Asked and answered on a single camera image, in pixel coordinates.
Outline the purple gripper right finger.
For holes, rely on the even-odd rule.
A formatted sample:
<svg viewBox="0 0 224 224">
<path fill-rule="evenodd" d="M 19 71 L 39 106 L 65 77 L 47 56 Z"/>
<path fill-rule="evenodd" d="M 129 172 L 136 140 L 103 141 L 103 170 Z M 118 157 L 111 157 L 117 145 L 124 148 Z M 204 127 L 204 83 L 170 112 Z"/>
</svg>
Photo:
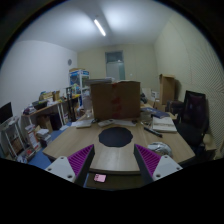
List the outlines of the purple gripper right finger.
<svg viewBox="0 0 224 224">
<path fill-rule="evenodd" d="M 160 180 L 182 169 L 169 155 L 160 156 L 137 144 L 134 145 L 134 156 L 145 184 Z"/>
</svg>

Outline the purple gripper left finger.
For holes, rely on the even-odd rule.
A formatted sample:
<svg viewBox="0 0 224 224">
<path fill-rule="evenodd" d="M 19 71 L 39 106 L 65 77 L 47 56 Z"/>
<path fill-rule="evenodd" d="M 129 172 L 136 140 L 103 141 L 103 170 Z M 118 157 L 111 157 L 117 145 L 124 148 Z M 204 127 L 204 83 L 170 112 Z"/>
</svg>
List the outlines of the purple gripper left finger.
<svg viewBox="0 0 224 224">
<path fill-rule="evenodd" d="M 68 157 L 58 157 L 46 168 L 46 171 L 69 182 L 83 186 L 94 155 L 94 145 L 89 145 Z"/>
</svg>

